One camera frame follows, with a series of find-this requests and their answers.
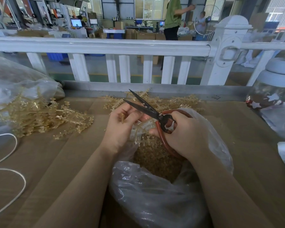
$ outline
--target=jar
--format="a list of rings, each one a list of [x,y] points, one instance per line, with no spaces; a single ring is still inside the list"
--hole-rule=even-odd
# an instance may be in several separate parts
[[[285,93],[285,59],[272,58],[260,72],[246,97],[248,107],[261,109],[282,104]]]

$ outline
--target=factory floor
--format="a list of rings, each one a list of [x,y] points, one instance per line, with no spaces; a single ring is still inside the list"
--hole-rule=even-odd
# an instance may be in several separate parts
[[[9,60],[17,62],[19,64],[25,65],[27,67],[32,67],[31,63],[25,53],[4,53],[5,57]],[[42,56],[44,64],[47,68],[49,75],[58,80],[74,80],[71,65],[61,64],[58,61],[50,61],[47,56]],[[107,64],[105,56],[95,57],[86,56],[87,69],[90,75],[90,80],[92,82],[108,82],[107,76]],[[119,72],[119,61],[118,56],[115,56],[116,60],[116,73],[117,79],[120,81]],[[189,85],[199,85],[201,77],[205,68],[205,61],[202,61],[201,57],[193,57],[191,60],[187,83]],[[162,64],[162,59],[159,59],[158,64],[153,65],[152,69],[152,83],[160,83],[162,71],[160,70]],[[181,64],[181,57],[175,57],[175,64],[173,70],[172,84],[177,83],[178,72]],[[132,83],[142,83],[143,75],[143,64],[141,63],[141,58],[136,55],[130,55],[130,72],[131,72],[131,82]],[[246,68],[240,65],[233,65],[229,78],[227,81],[228,85],[246,85],[251,73],[252,68]]]

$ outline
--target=black scissor blade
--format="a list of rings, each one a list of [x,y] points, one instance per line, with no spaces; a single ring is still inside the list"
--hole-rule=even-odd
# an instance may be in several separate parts
[[[155,118],[156,120],[158,120],[158,116],[159,116],[159,113],[158,112],[154,112],[152,110],[149,110],[148,108],[144,107],[144,106],[141,106],[141,105],[138,105],[136,103],[133,103],[131,101],[128,101],[128,100],[125,100],[124,101],[126,103],[128,103],[130,106],[133,106],[134,108],[136,108],[137,110],[143,112],[144,114],[146,115],[149,115],[150,117],[152,118]]]
[[[137,98],[137,100],[139,100],[141,103],[144,103],[144,105],[147,106],[149,109],[151,109],[151,110],[153,110],[154,112],[158,113],[158,112],[156,111],[156,109],[154,109],[148,102],[146,102],[146,101],[145,101],[142,97],[140,97],[137,93],[135,93],[134,91],[132,91],[132,90],[130,90],[130,89],[129,89],[129,91],[131,91],[131,93],[134,95],[134,97]]]

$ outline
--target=green shirt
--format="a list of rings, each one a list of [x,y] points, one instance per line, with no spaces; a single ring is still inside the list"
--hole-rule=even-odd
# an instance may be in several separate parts
[[[181,15],[175,15],[177,9],[182,9],[180,0],[170,0],[167,8],[165,29],[181,25]]]

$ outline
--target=red scissor handle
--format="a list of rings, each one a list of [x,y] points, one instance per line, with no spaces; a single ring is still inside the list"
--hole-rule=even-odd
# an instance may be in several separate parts
[[[192,116],[190,114],[188,114],[187,112],[181,110],[181,109],[170,109],[170,110],[166,110],[166,111],[163,111],[162,114],[170,114],[172,113],[173,111],[178,111],[180,112],[181,114],[185,115],[186,117],[188,118],[192,118]],[[184,160],[185,158],[183,156],[181,156],[178,152],[176,152],[171,146],[169,146],[166,138],[165,138],[165,135],[164,135],[164,132],[163,130],[161,129],[160,127],[160,122],[159,121],[156,121],[155,122],[156,124],[156,128],[158,130],[158,133],[160,135],[160,140],[162,141],[164,147],[166,148],[166,150],[171,154],[173,155],[174,157],[178,158],[178,159],[181,159],[181,160]]]

